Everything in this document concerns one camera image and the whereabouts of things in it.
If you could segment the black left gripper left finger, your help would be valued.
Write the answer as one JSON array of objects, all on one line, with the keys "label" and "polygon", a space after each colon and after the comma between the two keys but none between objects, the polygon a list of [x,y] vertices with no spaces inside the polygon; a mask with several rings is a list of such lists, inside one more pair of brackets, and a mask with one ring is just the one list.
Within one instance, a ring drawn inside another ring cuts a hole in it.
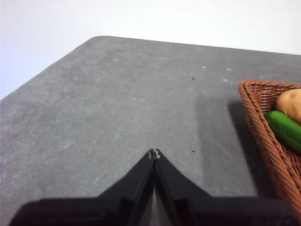
[{"label": "black left gripper left finger", "polygon": [[97,197],[41,199],[24,204],[12,226],[137,225],[151,205],[154,190],[154,150]]}]

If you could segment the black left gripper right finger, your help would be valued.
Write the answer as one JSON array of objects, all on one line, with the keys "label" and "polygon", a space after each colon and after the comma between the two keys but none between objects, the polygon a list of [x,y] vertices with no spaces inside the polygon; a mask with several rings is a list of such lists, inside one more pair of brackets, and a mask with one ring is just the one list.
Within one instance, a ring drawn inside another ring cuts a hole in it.
[{"label": "black left gripper right finger", "polygon": [[173,226],[296,226],[297,217],[280,200],[213,197],[154,151],[160,222]]}]

